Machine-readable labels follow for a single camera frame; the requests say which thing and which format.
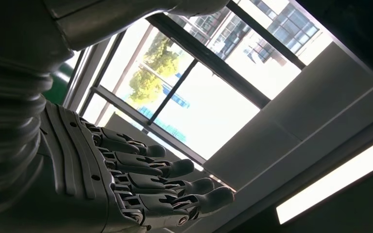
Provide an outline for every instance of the green foliage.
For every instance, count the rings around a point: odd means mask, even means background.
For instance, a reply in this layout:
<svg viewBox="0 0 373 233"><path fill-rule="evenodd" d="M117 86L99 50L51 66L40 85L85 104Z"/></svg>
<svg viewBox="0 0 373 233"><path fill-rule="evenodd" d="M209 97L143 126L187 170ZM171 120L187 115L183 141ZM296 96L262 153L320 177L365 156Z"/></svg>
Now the green foliage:
<svg viewBox="0 0 373 233"><path fill-rule="evenodd" d="M129 86L134 90L130 98L137 104L152 102L162 92L162 81L149 71L143 69L134 74L129 81Z"/></svg>
<svg viewBox="0 0 373 233"><path fill-rule="evenodd" d="M178 54L168 51L171 44L169 38L158 33L144 56L144 62L164 78L178 71ZM155 101L163 89L162 80L145 69L134 74L129 86L134 90L130 98L138 104Z"/></svg>

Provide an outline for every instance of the robotic arm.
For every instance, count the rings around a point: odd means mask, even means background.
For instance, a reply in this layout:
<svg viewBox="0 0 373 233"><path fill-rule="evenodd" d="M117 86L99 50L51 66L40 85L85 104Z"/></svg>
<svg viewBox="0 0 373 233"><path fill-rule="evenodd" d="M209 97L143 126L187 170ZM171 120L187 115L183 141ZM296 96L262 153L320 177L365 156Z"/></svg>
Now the robotic arm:
<svg viewBox="0 0 373 233"><path fill-rule="evenodd" d="M159 12L195 16L227 0L0 0L0 233L137 233L209 215L234 196L165 149L46 103L49 73Z"/></svg>

